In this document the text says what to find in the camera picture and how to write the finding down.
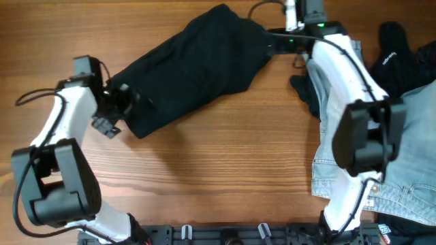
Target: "white logo on black fabric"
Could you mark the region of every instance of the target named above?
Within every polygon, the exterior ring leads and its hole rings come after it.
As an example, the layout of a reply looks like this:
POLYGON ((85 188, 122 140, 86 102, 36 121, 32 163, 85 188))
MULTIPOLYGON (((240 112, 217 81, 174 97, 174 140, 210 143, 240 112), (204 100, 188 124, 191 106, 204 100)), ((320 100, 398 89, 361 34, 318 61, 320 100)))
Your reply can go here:
POLYGON ((386 63, 390 60, 390 58, 392 58, 394 55, 396 55, 396 52, 392 52, 392 54, 389 54, 389 56, 384 59, 383 61, 383 65, 386 65, 386 63))

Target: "black garment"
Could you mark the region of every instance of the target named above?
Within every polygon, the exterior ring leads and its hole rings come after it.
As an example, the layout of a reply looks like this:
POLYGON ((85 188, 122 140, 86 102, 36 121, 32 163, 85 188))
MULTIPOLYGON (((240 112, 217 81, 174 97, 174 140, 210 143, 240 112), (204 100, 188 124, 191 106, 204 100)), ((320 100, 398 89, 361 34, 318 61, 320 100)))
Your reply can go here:
POLYGON ((224 4, 198 16, 113 77, 112 86, 127 84, 141 96, 125 122, 143 138, 222 94, 247 90, 270 59, 269 39, 224 4))
POLYGON ((423 79, 428 83, 436 80, 436 41, 419 48, 416 60, 423 79))
POLYGON ((388 237, 393 245, 436 244, 436 227, 422 225, 411 220, 379 214, 378 223, 391 230, 388 237))
POLYGON ((320 119, 320 103, 310 76, 292 76, 290 82, 300 99, 306 102, 312 116, 320 119))
POLYGON ((414 54, 407 44, 406 32, 397 22, 385 22, 379 28, 381 54, 371 68, 371 75, 390 97, 430 82, 422 79, 414 54))

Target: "light blue jeans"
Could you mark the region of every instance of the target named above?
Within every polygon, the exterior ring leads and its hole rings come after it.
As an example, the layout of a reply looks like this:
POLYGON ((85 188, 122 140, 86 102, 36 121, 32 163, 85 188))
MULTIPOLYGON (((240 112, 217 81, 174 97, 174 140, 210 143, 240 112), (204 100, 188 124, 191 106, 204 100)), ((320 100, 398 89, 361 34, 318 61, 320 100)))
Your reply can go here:
MULTIPOLYGON (((312 165, 312 195, 329 198, 339 167, 332 138, 342 115, 331 108, 330 84, 308 61, 307 70, 320 103, 321 144, 312 165)), ((407 108, 398 158, 389 163, 386 181, 375 186, 364 207, 436 225, 436 81, 403 95, 407 108)))

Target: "wooden tabletop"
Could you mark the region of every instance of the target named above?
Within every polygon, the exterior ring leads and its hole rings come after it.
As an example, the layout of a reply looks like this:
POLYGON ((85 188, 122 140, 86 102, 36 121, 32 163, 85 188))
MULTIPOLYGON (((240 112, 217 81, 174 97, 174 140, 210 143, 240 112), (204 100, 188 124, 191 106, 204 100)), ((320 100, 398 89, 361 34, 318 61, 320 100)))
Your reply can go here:
MULTIPOLYGON (((241 16, 257 1, 225 1, 241 16)), ((52 99, 21 108, 21 94, 72 75, 72 59, 89 54, 115 74, 220 1, 3 0, 0 3, 0 244, 75 244, 76 232, 36 240, 12 219, 10 155, 41 131, 52 99)), ((397 20, 412 49, 436 39, 434 1, 325 0, 330 20, 379 54, 378 26, 397 20)), ((283 27, 278 5, 253 18, 283 27)), ((327 200, 311 196, 311 162, 319 120, 290 86, 303 71, 293 55, 276 56, 247 92, 226 95, 138 140, 127 127, 109 140, 89 128, 82 150, 104 200, 144 225, 237 225, 316 222, 327 200)), ((366 213, 367 219, 373 215, 366 213)), ((21 217, 27 217, 21 209, 21 217)), ((47 228, 30 227, 33 231, 47 228)))

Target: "black cloth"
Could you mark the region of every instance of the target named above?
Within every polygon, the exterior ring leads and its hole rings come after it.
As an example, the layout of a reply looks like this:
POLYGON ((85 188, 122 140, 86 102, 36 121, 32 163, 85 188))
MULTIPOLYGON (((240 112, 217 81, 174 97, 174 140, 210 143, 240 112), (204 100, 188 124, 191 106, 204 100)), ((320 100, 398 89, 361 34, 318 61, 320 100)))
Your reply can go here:
POLYGON ((429 83, 436 80, 436 41, 419 48, 415 56, 420 75, 429 83))
POLYGON ((270 60, 270 36, 221 4, 115 75, 140 94, 125 119, 143 138, 223 94, 245 91, 270 60))
POLYGON ((378 223, 391 230, 388 237, 393 245, 436 244, 436 227, 388 214, 379 214, 378 223))
POLYGON ((308 74, 305 76, 292 76, 290 82, 300 99, 306 102, 312 116, 320 119, 320 103, 310 76, 308 74))
POLYGON ((429 84, 421 76, 415 56, 407 44, 406 32, 397 22, 385 22, 379 28, 381 54, 371 68, 371 76, 390 97, 429 84))

